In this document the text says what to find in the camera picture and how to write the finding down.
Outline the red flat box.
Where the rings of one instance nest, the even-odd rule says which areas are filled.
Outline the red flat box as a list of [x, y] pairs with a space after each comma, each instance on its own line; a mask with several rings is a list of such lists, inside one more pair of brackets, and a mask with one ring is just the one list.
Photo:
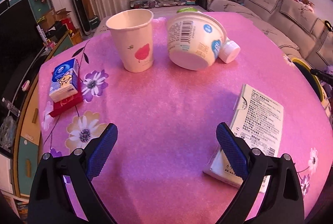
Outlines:
[[62, 99], [59, 102], [53, 102], [53, 110], [49, 113], [52, 118], [55, 118], [72, 107], [80, 104], [83, 101], [81, 92], [81, 81], [78, 82], [78, 92], [70, 97]]

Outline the large black television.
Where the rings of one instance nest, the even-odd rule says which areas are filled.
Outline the large black television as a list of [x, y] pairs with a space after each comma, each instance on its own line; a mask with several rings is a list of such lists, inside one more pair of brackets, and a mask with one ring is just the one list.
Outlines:
[[1, 14], [1, 97], [12, 100], [33, 60], [43, 48], [28, 0]]

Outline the paper cup with red heart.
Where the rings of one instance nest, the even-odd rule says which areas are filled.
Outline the paper cup with red heart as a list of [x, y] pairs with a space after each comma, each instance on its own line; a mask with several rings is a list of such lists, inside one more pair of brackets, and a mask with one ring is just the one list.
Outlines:
[[129, 72], [143, 72], [154, 62], [152, 20], [147, 9], [131, 9], [110, 17], [106, 26], [124, 68]]

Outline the blue tissue pack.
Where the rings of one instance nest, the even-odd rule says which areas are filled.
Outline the blue tissue pack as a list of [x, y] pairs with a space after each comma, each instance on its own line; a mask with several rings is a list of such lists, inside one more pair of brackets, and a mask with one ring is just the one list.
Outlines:
[[49, 97], [60, 102], [78, 92], [78, 61], [72, 58], [54, 68]]

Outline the white paper package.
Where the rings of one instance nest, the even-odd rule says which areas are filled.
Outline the white paper package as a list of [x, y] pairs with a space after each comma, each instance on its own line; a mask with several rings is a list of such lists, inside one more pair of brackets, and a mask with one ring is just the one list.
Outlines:
[[[248, 84], [243, 84], [229, 128], [250, 148], [266, 156], [278, 156], [284, 108], [277, 101]], [[226, 155], [217, 147], [203, 172], [219, 181], [240, 188], [243, 180], [232, 169]]]

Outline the pink floral tablecloth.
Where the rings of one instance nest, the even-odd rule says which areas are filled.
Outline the pink floral tablecloth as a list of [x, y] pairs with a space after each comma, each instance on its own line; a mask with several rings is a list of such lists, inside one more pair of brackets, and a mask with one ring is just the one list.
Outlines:
[[[118, 223], [215, 223], [236, 188], [203, 173], [218, 142], [216, 127], [229, 123], [243, 84], [284, 108], [278, 154], [291, 155], [302, 180], [305, 213], [314, 207], [332, 165], [332, 128], [317, 95], [284, 53], [237, 13], [214, 13], [241, 51], [228, 64], [217, 60], [189, 71], [168, 57], [165, 23], [154, 22], [154, 64], [140, 73], [124, 69], [111, 34], [63, 51], [39, 72], [44, 151], [68, 155], [78, 136], [119, 135], [93, 185]], [[75, 56], [80, 76], [92, 81], [83, 103], [50, 119], [51, 76]]]

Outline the beige sofa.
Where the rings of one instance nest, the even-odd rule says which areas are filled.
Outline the beige sofa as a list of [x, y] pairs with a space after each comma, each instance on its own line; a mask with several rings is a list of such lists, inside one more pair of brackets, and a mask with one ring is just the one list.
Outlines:
[[289, 58], [324, 70], [332, 65], [332, 31], [294, 0], [203, 0], [211, 12], [235, 12], [253, 22]]

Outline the yellow rim trash bin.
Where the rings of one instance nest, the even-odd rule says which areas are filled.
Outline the yellow rim trash bin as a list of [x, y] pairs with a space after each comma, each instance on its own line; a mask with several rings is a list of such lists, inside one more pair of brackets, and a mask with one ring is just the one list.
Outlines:
[[330, 101], [328, 100], [328, 96], [324, 91], [323, 86], [321, 86], [319, 79], [315, 75], [311, 74], [311, 69], [312, 69], [311, 66], [300, 58], [293, 57], [291, 58], [291, 61], [301, 71], [304, 78], [308, 81], [308, 83], [311, 85], [312, 89], [315, 91], [316, 95], [318, 96], [321, 105], [326, 110], [326, 112], [329, 113]]

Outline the wooden tv cabinet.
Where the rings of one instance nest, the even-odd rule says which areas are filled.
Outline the wooden tv cabinet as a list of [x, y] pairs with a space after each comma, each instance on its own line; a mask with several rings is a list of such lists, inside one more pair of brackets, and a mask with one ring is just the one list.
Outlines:
[[41, 127], [38, 110], [38, 73], [42, 64], [74, 46], [67, 31], [48, 54], [39, 54], [31, 63], [22, 81], [29, 81], [26, 91], [19, 88], [22, 96], [20, 116], [14, 140], [12, 177], [14, 195], [29, 199], [34, 174], [37, 170], [38, 153], [41, 147]]

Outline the black tower fan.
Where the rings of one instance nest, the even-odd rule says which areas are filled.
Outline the black tower fan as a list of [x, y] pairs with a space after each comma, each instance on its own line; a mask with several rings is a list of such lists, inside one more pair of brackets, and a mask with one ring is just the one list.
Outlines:
[[82, 33], [84, 35], [90, 35], [91, 27], [85, 11], [83, 0], [72, 0], [72, 4]]

